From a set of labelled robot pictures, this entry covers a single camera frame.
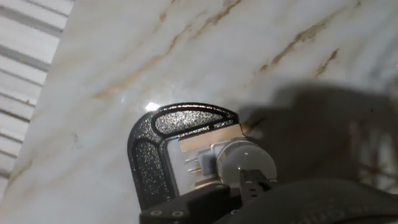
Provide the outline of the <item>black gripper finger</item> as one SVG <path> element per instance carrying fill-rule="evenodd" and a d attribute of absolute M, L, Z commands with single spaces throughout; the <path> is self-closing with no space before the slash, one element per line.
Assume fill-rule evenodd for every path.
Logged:
<path fill-rule="evenodd" d="M 238 186 L 210 184 L 141 212 L 140 224 L 226 223 L 263 193 L 277 187 L 259 170 L 241 170 Z"/>

